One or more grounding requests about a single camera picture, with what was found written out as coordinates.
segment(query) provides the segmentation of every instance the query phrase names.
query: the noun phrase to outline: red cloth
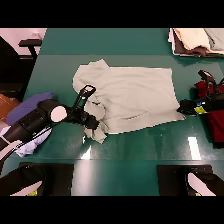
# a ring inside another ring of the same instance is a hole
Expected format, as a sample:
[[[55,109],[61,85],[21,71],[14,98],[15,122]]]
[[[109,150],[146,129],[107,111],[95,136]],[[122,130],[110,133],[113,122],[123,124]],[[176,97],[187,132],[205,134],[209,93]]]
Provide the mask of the red cloth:
[[[199,97],[206,96],[206,83],[204,81],[198,82],[195,86],[199,90]],[[213,85],[210,84],[210,92],[214,93]],[[224,92],[224,85],[220,86],[220,92]],[[224,142],[224,110],[214,111],[204,115],[210,134],[214,142]]]

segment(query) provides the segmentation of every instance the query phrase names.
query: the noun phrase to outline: yellow label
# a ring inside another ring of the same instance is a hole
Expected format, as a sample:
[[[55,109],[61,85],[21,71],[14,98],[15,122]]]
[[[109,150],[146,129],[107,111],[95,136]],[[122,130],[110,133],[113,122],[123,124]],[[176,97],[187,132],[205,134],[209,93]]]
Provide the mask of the yellow label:
[[[202,106],[200,107],[195,107],[194,110],[198,113],[198,114],[204,114],[207,113],[204,108]]]
[[[28,194],[27,196],[37,196],[37,190],[33,191],[32,193]]]

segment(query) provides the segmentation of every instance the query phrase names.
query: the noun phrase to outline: blue cloth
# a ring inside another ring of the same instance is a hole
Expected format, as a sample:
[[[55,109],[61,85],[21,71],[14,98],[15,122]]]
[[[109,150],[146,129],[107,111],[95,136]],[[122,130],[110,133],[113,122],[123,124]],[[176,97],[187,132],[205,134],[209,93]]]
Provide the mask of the blue cloth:
[[[15,107],[12,111],[8,113],[6,118],[6,123],[10,126],[15,124],[19,119],[30,113],[32,110],[37,108],[37,104],[40,101],[53,99],[54,95],[51,92],[35,94],[30,98],[26,99],[19,106]]]

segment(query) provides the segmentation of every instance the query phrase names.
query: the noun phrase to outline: tabletop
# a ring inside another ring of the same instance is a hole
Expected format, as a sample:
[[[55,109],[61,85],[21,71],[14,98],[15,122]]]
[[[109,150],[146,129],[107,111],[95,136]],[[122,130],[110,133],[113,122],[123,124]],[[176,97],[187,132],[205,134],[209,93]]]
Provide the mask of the tabletop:
[[[200,81],[197,73],[201,69],[221,80],[223,59],[172,55],[168,30],[49,28],[25,99],[51,91],[59,102],[72,105],[77,96],[72,79],[79,65],[100,59],[109,66],[171,68],[178,101],[194,98],[193,87]],[[189,145],[189,137],[196,139],[201,161],[192,161],[194,149]],[[20,161],[74,163],[74,195],[158,195],[156,164],[211,164],[223,178],[223,159],[224,150],[213,146],[202,116],[108,135],[103,144],[84,138],[83,127],[63,123],[55,127],[33,155],[21,159],[13,154],[6,160],[2,175],[15,169]],[[130,183],[138,186],[136,190]]]

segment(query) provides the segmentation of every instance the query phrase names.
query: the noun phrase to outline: white wall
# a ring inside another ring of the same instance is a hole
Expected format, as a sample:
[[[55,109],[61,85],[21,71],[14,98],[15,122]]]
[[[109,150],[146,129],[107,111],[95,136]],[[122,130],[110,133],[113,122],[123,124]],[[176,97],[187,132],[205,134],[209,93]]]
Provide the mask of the white wall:
[[[7,41],[19,55],[30,55],[27,47],[19,47],[21,40],[32,38],[32,33],[39,33],[41,38],[44,38],[47,28],[0,28],[0,36]]]

